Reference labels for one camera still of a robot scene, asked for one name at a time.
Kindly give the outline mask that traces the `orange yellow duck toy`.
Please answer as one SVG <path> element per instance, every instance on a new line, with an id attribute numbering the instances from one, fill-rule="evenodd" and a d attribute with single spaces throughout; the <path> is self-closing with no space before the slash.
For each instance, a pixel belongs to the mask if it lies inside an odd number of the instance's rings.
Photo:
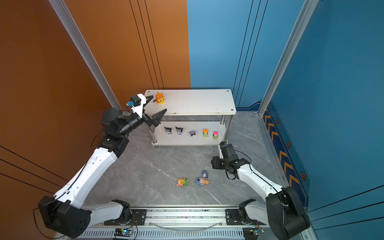
<path id="1" fill-rule="evenodd" d="M 156 99 L 154 99 L 153 102 L 157 104 L 163 104 L 165 102 L 164 94 L 157 92 Z"/>

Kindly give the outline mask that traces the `black white Kuromi figure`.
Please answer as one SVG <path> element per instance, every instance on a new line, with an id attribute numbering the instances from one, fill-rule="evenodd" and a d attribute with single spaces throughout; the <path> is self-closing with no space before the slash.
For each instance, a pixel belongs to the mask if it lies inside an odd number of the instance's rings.
<path id="1" fill-rule="evenodd" d="M 168 128 L 168 127 L 164 127 L 165 128 L 165 132 L 167 135 L 171 135 L 172 134 L 172 128 Z"/>

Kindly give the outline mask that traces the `pink green toy car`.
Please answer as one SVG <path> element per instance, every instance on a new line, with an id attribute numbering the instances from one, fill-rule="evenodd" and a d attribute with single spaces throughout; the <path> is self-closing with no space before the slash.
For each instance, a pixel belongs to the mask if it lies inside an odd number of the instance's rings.
<path id="1" fill-rule="evenodd" d="M 217 131 L 214 131 L 213 133 L 213 139 L 218 140 L 219 139 L 219 133 Z"/>

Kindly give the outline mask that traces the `blue Stitch ice-cream toy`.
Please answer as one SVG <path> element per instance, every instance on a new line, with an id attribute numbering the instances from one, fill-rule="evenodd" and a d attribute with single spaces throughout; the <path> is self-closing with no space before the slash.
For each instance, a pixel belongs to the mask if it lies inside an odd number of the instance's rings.
<path id="1" fill-rule="evenodd" d="M 207 180 L 206 178 L 197 178 L 196 179 L 196 183 L 199 185 L 199 186 L 205 186 L 205 185 L 208 185 L 210 183 L 209 180 Z"/>

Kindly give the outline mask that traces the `pink yellow bear toy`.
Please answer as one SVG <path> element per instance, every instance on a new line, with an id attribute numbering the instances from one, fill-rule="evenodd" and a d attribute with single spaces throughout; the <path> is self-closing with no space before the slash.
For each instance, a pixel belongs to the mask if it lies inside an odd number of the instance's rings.
<path id="1" fill-rule="evenodd" d="M 177 187 L 186 187 L 189 185 L 188 178 L 178 178 L 177 179 Z"/>

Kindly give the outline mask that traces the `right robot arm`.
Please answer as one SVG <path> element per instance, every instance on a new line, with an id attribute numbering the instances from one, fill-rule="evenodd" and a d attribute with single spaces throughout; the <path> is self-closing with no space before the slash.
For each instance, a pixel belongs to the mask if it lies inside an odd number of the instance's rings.
<path id="1" fill-rule="evenodd" d="M 267 224 L 279 240 L 289 240 L 311 226 L 300 197 L 292 187 L 283 187 L 269 180 L 258 172 L 246 159 L 240 159 L 233 145 L 220 143 L 220 156 L 211 160 L 212 168 L 224 170 L 233 175 L 233 180 L 240 180 L 250 186 L 263 198 L 266 207 L 254 205 L 255 199 L 239 204 L 237 221 L 245 225 L 259 222 Z"/>

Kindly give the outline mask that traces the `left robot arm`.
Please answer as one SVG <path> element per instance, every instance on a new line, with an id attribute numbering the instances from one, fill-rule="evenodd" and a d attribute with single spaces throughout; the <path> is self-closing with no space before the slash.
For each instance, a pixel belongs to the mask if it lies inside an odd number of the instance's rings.
<path id="1" fill-rule="evenodd" d="M 85 199 L 104 172 L 126 149 L 129 134 L 142 124 L 157 127 L 166 109 L 149 116 L 145 106 L 152 96 L 138 94 L 128 103 L 132 113 L 126 116 L 117 108 L 108 109 L 102 117 L 103 138 L 89 160 L 76 175 L 52 197 L 45 196 L 38 203 L 46 228 L 69 238 L 79 237 L 89 226 L 104 222 L 125 225 L 132 222 L 130 204 L 112 200 L 107 204 L 84 206 Z"/>

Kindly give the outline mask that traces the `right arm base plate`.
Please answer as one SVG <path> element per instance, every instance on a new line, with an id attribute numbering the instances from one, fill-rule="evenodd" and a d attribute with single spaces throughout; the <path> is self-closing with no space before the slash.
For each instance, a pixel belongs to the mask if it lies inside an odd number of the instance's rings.
<path id="1" fill-rule="evenodd" d="M 251 220 L 245 210 L 241 209 L 226 209 L 226 224 L 229 226 L 235 225 L 251 225 L 256 226 L 257 221 Z"/>

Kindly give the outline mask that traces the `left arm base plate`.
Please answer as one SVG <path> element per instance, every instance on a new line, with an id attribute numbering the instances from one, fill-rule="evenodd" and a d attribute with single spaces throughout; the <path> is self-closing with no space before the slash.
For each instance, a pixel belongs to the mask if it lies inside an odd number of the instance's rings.
<path id="1" fill-rule="evenodd" d="M 130 210 L 130 218 L 128 220 L 109 220 L 105 221 L 105 226 L 144 226 L 147 217 L 146 209 L 133 209 Z"/>

